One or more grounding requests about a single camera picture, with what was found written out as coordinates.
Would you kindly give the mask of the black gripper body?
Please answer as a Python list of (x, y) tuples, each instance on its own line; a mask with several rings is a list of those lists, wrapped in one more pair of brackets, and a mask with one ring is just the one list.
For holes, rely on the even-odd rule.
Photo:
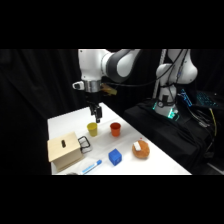
[(95, 105), (96, 108), (96, 106), (99, 105), (100, 102), (100, 93), (86, 93), (86, 101), (89, 106)]

